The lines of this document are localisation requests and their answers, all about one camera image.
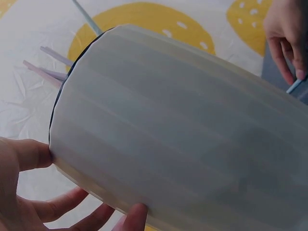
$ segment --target finger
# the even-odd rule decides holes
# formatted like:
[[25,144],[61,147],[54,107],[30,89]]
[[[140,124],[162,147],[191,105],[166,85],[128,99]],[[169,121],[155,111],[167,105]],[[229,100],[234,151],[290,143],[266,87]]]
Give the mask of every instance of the finger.
[[297,43],[291,44],[291,46],[294,53],[293,65],[296,70],[296,77],[300,80],[304,80],[307,72],[305,42],[304,40],[299,41]]
[[97,231],[109,220],[114,213],[114,209],[106,204],[99,206],[89,216],[73,225],[71,231]]
[[50,201],[32,201],[32,205],[43,223],[55,221],[79,205],[88,193],[77,187]]
[[143,204],[134,205],[124,223],[122,231],[144,231],[148,208]]
[[288,84],[293,84],[294,78],[287,65],[285,57],[283,56],[280,38],[270,38],[269,47],[273,60],[278,66],[278,69],[280,70],[283,78],[287,81]]
[[19,170],[49,167],[52,164],[51,153],[47,144],[35,140],[9,140],[5,142],[16,152]]
[[293,49],[292,49],[291,44],[288,42],[287,39],[283,38],[281,40],[281,46],[282,46],[284,56],[287,57],[287,59],[293,63],[294,54],[293,54]]

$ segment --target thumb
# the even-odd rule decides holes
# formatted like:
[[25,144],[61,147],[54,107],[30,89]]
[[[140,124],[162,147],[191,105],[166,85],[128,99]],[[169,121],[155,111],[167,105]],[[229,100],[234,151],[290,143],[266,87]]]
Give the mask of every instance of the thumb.
[[294,54],[293,65],[296,70],[296,77],[304,80],[307,72],[307,55],[304,41],[291,44]]

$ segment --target gray surface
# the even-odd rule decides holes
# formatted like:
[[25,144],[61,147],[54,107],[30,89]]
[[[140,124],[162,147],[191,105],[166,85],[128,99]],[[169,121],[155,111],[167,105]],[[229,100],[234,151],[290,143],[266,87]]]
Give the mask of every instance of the gray surface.
[[[288,65],[290,67],[290,70],[295,75],[295,68],[293,65],[289,62]],[[272,56],[270,54],[269,46],[267,44],[266,46],[266,53],[264,57],[264,63],[263,63],[263,71],[262,71],[262,78],[271,83],[272,85],[286,91],[290,86],[285,82],[283,79],[281,73],[279,72],[279,69],[275,62],[272,59]],[[304,81],[302,82],[292,93],[294,97],[299,99],[305,104],[308,104],[308,82]]]

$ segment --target polka dot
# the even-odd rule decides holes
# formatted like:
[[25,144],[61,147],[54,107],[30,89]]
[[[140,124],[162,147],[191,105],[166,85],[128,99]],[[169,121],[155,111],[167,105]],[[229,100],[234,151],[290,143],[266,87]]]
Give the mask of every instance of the polka dot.
[[205,42],[200,42],[200,45],[203,49],[207,50],[208,49],[208,46]]
[[167,35],[167,37],[171,38],[172,37],[172,33],[169,30],[163,29],[163,33],[165,35]]
[[187,29],[187,26],[184,23],[177,21],[177,24],[178,24],[178,26],[180,26],[184,29]]
[[[211,35],[197,21],[183,12],[161,4],[149,2],[128,3],[101,12],[93,20],[103,31],[118,25],[132,24],[172,37],[201,50],[204,50],[200,45],[200,42],[203,41],[208,47],[204,51],[215,55],[215,44]],[[67,58],[75,61],[95,38],[95,33],[87,24],[84,24],[76,33]]]
[[227,20],[238,37],[252,50],[264,56],[266,37],[263,21],[273,0],[233,0]]
[[258,10],[257,9],[252,9],[251,11],[250,11],[250,14],[251,15],[254,15],[254,14],[257,14],[258,13]]

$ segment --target tablecloth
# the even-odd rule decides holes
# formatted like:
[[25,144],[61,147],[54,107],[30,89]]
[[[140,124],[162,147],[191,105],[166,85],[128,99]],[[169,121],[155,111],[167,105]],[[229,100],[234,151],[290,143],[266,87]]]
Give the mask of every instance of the tablecloth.
[[[135,24],[181,40],[261,75],[263,19],[271,0],[79,0],[102,30]],[[58,89],[23,60],[58,72],[68,68],[40,51],[48,46],[74,61],[95,34],[70,0],[0,0],[0,136],[48,142]],[[53,198],[74,184],[54,166],[20,174],[18,194]],[[50,228],[69,227],[99,205],[89,196]],[[102,230],[121,217],[116,212]]]

